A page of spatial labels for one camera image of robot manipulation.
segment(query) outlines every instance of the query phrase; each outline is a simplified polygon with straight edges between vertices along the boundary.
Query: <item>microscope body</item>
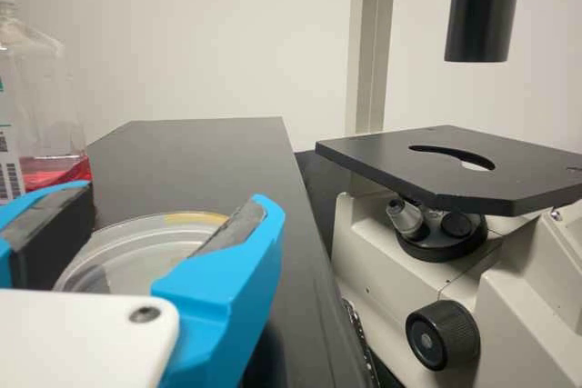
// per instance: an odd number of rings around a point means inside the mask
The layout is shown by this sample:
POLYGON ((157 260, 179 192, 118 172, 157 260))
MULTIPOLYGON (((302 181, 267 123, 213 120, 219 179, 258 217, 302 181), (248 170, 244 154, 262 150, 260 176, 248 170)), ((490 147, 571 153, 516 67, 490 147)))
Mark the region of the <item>microscope body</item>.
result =
MULTIPOLYGON (((339 195, 332 251, 340 291, 386 367, 409 387, 582 386, 582 201, 488 216, 487 240, 474 252, 430 263, 396 240, 385 214, 391 195, 339 195), (468 310, 479 350, 468 363, 433 371, 409 346, 406 319, 437 301, 468 310)), ((463 341, 449 334, 451 347, 463 341)))

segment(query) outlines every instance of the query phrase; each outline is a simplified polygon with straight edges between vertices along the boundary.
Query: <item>red liquid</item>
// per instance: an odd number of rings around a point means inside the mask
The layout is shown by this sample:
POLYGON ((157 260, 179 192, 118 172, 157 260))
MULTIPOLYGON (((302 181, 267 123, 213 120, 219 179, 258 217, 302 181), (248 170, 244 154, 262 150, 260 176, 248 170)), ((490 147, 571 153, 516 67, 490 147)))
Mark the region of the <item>red liquid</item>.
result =
POLYGON ((87 155, 20 158, 20 167, 27 193, 50 185, 93 179, 87 155))

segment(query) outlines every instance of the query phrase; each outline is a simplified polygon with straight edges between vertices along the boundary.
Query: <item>petri dish lid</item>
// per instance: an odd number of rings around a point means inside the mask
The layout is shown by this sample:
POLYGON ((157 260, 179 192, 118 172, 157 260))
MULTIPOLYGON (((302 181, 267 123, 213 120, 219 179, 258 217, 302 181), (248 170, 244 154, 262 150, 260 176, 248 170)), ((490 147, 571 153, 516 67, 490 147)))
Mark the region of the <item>petri dish lid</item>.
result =
POLYGON ((156 214, 93 233, 55 283, 55 291, 149 295, 154 280, 194 253, 228 217, 156 214))

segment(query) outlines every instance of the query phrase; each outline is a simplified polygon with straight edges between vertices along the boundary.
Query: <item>focus knob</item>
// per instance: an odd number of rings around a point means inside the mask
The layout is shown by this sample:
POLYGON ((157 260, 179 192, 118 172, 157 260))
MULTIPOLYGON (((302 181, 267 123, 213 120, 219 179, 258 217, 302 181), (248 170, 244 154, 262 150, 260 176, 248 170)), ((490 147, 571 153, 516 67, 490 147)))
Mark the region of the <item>focus knob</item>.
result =
POLYGON ((439 371, 470 363, 479 356, 477 324, 462 304, 439 300, 411 313, 406 338, 418 361, 439 371))

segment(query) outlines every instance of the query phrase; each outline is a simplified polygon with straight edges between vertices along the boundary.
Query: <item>white background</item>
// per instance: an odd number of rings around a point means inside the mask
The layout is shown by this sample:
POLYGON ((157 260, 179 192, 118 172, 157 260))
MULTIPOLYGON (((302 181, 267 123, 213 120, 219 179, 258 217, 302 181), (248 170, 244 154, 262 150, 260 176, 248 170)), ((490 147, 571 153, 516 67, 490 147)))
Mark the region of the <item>white background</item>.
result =
MULTIPOLYGON (((89 141, 135 119, 282 115, 341 136, 350 0, 19 0, 65 43, 89 141)), ((444 63, 450 0, 395 0, 388 130, 458 124, 582 152, 582 4, 518 0, 509 62, 444 63)))
POLYGON ((517 0, 507 63, 445 63, 450 0, 395 0, 386 129, 457 124, 582 153, 582 0, 517 0))
POLYGON ((135 119, 282 115, 341 136, 349 0, 19 0, 63 42, 89 141, 135 119))

